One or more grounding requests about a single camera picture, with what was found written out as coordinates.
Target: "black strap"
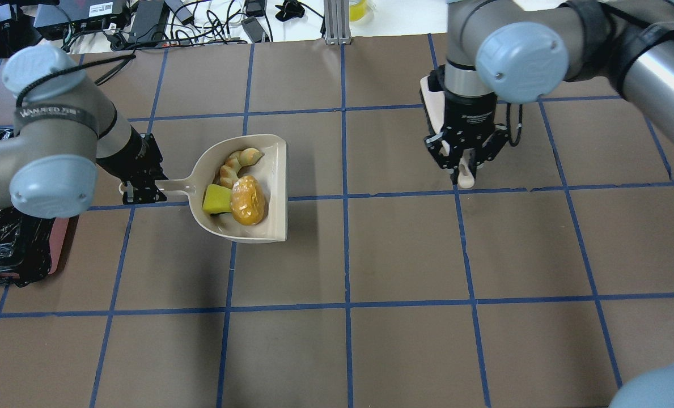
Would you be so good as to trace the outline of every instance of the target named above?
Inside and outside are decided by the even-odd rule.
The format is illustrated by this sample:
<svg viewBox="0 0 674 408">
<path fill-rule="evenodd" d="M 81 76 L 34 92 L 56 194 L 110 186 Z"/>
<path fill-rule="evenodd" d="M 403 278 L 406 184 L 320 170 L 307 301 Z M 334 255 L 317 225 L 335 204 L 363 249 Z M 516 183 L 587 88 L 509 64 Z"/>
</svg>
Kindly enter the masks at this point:
<svg viewBox="0 0 674 408">
<path fill-rule="evenodd" d="M 559 7 L 570 7 L 581 18 L 583 26 L 583 66 L 568 81 L 593 78 L 609 57 L 611 21 L 596 0 L 568 0 Z"/>
<path fill-rule="evenodd" d="M 114 112 L 114 114 L 112 115 L 112 122 L 111 122 L 111 124 L 108 125 L 107 129 L 105 129 L 104 131 L 100 132 L 100 134 L 98 134 L 98 140 L 103 139 L 103 137 L 106 134 L 108 134 L 109 131 L 111 131 L 112 128 L 117 123 L 117 108 L 115 107 L 115 104 L 112 104 L 112 111 Z"/>
<path fill-rule="evenodd" d="M 633 38 L 628 39 L 625 46 L 617 49 L 609 62 L 609 81 L 614 85 L 614 89 L 619 92 L 619 95 L 624 97 L 622 91 L 624 78 L 634 61 L 652 47 L 670 39 L 674 39 L 674 23 L 655 23 L 649 25 Z"/>
<path fill-rule="evenodd" d="M 29 104 L 15 109 L 15 129 L 43 119 L 62 119 L 83 124 L 98 132 L 98 120 L 88 111 L 67 104 Z"/>
</svg>

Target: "yellow sponge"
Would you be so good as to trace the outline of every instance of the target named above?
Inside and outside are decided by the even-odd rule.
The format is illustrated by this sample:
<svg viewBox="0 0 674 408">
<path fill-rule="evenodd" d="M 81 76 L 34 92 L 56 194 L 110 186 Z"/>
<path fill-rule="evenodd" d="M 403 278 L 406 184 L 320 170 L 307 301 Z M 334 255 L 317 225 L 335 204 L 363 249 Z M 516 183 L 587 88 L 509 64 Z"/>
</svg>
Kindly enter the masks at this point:
<svg viewBox="0 0 674 408">
<path fill-rule="evenodd" d="M 231 189 L 209 184 L 205 189 L 203 211 L 211 215 L 231 212 Z"/>
</svg>

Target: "black cable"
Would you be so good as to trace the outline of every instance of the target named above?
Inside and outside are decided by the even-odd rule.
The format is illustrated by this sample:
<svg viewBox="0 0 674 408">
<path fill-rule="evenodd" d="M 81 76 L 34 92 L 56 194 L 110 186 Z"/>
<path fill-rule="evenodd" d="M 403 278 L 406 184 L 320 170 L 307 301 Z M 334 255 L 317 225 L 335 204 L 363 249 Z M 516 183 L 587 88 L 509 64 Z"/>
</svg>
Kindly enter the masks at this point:
<svg viewBox="0 0 674 408">
<path fill-rule="evenodd" d="M 266 26 L 269 27 L 269 41 L 274 42 L 274 33 L 272 33 L 272 24 L 269 22 L 269 16 L 266 15 L 266 10 L 264 10 L 264 18 L 266 19 Z"/>
<path fill-rule="evenodd" d="M 72 38 L 70 38 L 70 41 L 67 41 L 67 43 L 62 44 L 62 51 L 64 52 L 70 52 L 72 49 L 72 46 L 75 45 L 75 41 L 80 38 L 81 36 L 86 36 L 87 34 L 97 34 L 97 33 L 103 33 L 107 34 L 106 31 L 109 30 L 104 30 L 104 29 L 98 29 L 98 30 L 85 30 L 85 31 L 78 31 L 77 33 L 73 34 Z"/>
<path fill-rule="evenodd" d="M 181 30 L 180 28 L 179 28 L 178 30 L 176 30 L 176 38 L 175 38 L 175 39 L 176 39 L 176 42 L 177 42 L 178 44 L 181 44 L 181 37 L 178 35 L 179 33 L 183 33 L 186 37 L 188 37 L 188 33 L 186 33 L 185 31 Z"/>
<path fill-rule="evenodd" d="M 233 13 L 232 15 L 228 16 L 228 18 L 226 18 L 226 33 L 228 34 L 229 37 L 231 37 L 231 25 L 230 25 L 231 19 L 238 15 L 248 16 L 244 12 L 236 11 L 236 13 Z"/>
<path fill-rule="evenodd" d="M 128 64 L 128 62 L 132 61 L 133 58 L 124 59 L 120 62 L 120 64 L 117 64 L 115 67 L 112 67 L 108 72 L 104 73 L 103 76 L 99 77 L 94 81 L 95 85 L 100 86 L 103 85 L 103 83 L 106 83 L 109 80 L 111 80 L 112 77 L 117 75 L 117 73 L 119 73 L 122 70 L 122 68 L 124 68 Z"/>
<path fill-rule="evenodd" d="M 219 37 L 221 37 L 221 41 L 226 41 L 226 37 L 223 36 L 223 23 L 221 23 L 221 19 L 218 18 L 218 15 L 213 11 L 206 10 L 205 16 L 206 18 L 208 18 L 208 23 L 210 23 L 210 28 L 213 33 L 213 36 L 215 37 L 216 35 L 218 35 Z"/>
<path fill-rule="evenodd" d="M 508 144 L 516 147 L 520 143 L 520 134 L 523 131 L 523 104 L 518 105 L 518 126 L 516 126 L 516 139 L 511 135 L 511 104 L 506 107 L 506 126 L 508 127 Z"/>
<path fill-rule="evenodd" d="M 181 7 L 176 8 L 176 10 L 173 11 L 173 16 L 171 16 L 171 24 L 176 23 L 176 15 L 178 15 L 178 11 L 183 10 L 184 8 L 190 6 L 190 5 L 197 5 L 198 3 L 205 3 L 205 2 L 211 2 L 212 0 L 195 0 L 194 2 L 190 3 L 183 3 Z M 173 38 L 173 26 L 171 26 L 171 34 L 170 38 Z"/>
<path fill-rule="evenodd" d="M 30 93 L 30 91 L 34 90 L 34 88 L 36 88 L 39 85 L 42 85 L 43 83 L 49 81 L 52 78 L 61 77 L 62 75 L 67 75 L 68 73 L 77 72 L 77 71 L 80 71 L 80 70 L 84 70 L 86 68 L 94 67 L 96 65 L 104 65 L 104 64 L 109 64 L 111 62 L 121 61 L 121 60 L 130 60 L 130 59 L 132 60 L 134 58 L 135 58 L 135 55 L 133 55 L 133 54 L 119 55 L 117 57 L 101 59 L 99 61 L 88 62 L 86 64 L 78 65 L 77 67 L 65 68 L 64 70 L 59 70 L 59 71 L 51 73 L 49 75 L 45 75 L 44 77 L 39 78 L 38 80 L 34 81 L 33 83 L 30 83 L 29 85 L 25 86 L 25 88 L 20 92 L 20 95 L 17 96 L 17 103 L 15 104 L 15 106 L 17 108 L 21 108 L 22 103 L 24 102 L 24 98 L 25 98 L 25 96 L 27 96 L 27 93 Z"/>
<path fill-rule="evenodd" d="M 236 0 L 231 0 L 231 2 L 228 3 L 228 8 L 226 8 L 226 33 L 228 34 L 228 38 L 231 37 L 231 30 L 228 28 L 228 21 L 231 20 L 231 6 L 233 6 L 235 2 Z"/>
<path fill-rule="evenodd" d="M 324 16 L 323 16 L 323 15 L 320 15 L 318 11 L 314 10 L 314 8 L 312 9 L 311 7 L 309 7 L 309 5 L 305 5 L 305 3 L 302 3 L 302 2 L 297 2 L 297 3 L 299 3 L 299 5 L 301 5 L 302 7 L 305 7 L 305 8 L 307 8 L 307 9 L 313 11 L 314 14 L 315 14 L 315 15 L 318 15 L 319 18 L 321 18 L 322 20 L 324 19 Z"/>
<path fill-rule="evenodd" d="M 182 40 L 194 40 L 194 39 L 200 39 L 200 38 L 205 37 L 205 36 L 207 36 L 207 35 L 208 35 L 208 33 L 202 33 L 202 34 L 199 34 L 199 35 L 197 35 L 197 36 L 192 36 L 192 37 L 184 38 L 184 39 L 182 39 Z M 135 43 L 135 44 L 130 44 L 130 46 L 127 46 L 127 47 L 124 48 L 124 49 L 126 49 L 126 50 L 131 50 L 131 49 L 157 49 L 157 48 L 163 48 L 162 46 L 158 46 L 158 45 L 159 45 L 159 44 L 162 44 L 162 43 L 167 43 L 167 42 L 169 42 L 169 41 L 171 41 L 171 40 L 165 39 L 165 40 L 160 40 L 160 41 L 143 41 L 143 42 L 138 42 L 138 43 Z M 212 41 L 208 41 L 208 42 L 201 43 L 201 44 L 189 44 L 189 45 L 186 45 L 186 46 L 197 46 L 197 45 L 215 44 L 215 43 L 217 43 L 217 44 L 247 44 L 246 41 L 242 41 L 242 40 L 238 40 L 238 41 L 212 40 Z"/>
</svg>

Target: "black box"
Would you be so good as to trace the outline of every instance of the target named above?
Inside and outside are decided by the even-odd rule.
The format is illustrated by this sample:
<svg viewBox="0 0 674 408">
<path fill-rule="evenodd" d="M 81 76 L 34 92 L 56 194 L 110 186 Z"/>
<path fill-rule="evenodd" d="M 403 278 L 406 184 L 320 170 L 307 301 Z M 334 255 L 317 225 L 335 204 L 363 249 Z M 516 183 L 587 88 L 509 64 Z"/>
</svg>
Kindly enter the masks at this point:
<svg viewBox="0 0 674 408">
<path fill-rule="evenodd" d="M 128 45 L 163 39 L 168 23 L 168 7 L 164 0 L 139 0 L 128 35 Z"/>
<path fill-rule="evenodd" d="M 34 28 L 45 39 L 60 40 L 67 33 L 67 19 L 73 32 L 99 30 L 114 23 L 125 28 L 130 23 L 126 0 L 62 0 L 59 6 L 39 5 Z"/>
</svg>

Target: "black trash bag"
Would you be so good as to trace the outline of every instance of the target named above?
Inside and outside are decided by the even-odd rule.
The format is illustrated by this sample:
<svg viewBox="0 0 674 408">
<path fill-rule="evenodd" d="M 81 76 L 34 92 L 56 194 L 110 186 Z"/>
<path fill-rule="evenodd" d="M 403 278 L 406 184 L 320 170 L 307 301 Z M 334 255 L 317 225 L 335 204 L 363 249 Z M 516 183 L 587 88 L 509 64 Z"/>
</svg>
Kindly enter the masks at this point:
<svg viewBox="0 0 674 408">
<path fill-rule="evenodd" d="M 10 127 L 0 129 L 0 140 L 14 136 Z M 0 210 L 0 285 L 24 287 L 49 274 L 53 225 L 54 219 L 28 216 L 13 207 Z"/>
</svg>

